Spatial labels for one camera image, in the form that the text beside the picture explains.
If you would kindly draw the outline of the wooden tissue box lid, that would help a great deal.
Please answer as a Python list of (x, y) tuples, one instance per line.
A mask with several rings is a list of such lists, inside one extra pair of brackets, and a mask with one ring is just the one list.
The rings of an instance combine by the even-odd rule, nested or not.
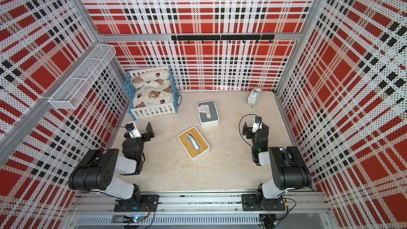
[(191, 127), (178, 135), (178, 140), (193, 162), (197, 162), (210, 153), (210, 145), (196, 127)]

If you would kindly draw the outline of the blue tissue paper pack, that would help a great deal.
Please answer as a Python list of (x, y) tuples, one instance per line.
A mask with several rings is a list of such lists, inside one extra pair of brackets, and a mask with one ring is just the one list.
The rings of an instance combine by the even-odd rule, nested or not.
[(195, 140), (195, 138), (191, 134), (186, 134), (186, 136), (187, 136), (187, 139), (189, 140), (189, 142), (191, 143), (191, 145), (194, 147), (194, 149), (196, 151), (200, 150), (200, 145)]

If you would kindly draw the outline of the white tissue box base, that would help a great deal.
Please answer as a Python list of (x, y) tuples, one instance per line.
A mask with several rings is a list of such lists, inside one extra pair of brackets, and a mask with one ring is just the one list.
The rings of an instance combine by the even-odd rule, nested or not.
[(210, 153), (210, 146), (207, 142), (199, 142), (200, 149), (196, 150), (190, 141), (182, 141), (182, 147), (184, 148), (185, 152), (187, 153), (188, 157), (191, 161), (197, 162), (203, 159)]
[(207, 118), (206, 115), (200, 117), (200, 126), (202, 128), (216, 127), (219, 125), (218, 117)]

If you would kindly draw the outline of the yellow tissue paper pack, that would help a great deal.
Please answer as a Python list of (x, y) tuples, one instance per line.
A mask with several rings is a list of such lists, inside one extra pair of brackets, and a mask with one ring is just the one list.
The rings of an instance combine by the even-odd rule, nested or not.
[(211, 119), (212, 115), (210, 112), (210, 106), (209, 105), (200, 105), (198, 106), (198, 110), (200, 113), (204, 113), (206, 118)]

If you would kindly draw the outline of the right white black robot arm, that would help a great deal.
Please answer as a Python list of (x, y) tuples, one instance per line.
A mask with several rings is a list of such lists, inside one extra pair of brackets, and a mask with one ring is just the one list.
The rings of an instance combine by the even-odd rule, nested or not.
[(283, 195), (293, 190), (309, 188), (312, 184), (309, 170), (295, 146), (269, 147), (269, 128), (262, 123), (252, 127), (244, 124), (242, 136), (252, 141), (252, 161), (257, 166), (269, 166), (272, 178), (259, 184), (255, 194), (242, 195), (246, 212), (286, 211)]

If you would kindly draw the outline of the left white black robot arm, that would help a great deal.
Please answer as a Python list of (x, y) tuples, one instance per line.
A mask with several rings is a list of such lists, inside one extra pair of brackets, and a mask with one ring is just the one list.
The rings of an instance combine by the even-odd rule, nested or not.
[(89, 150), (79, 162), (68, 179), (72, 190), (102, 193), (115, 200), (115, 212), (146, 212), (157, 210), (159, 195), (143, 195), (139, 186), (117, 178), (135, 176), (142, 171), (145, 154), (144, 146), (155, 137), (151, 123), (141, 134), (134, 121), (126, 124), (125, 140), (122, 143), (122, 153), (117, 148)]

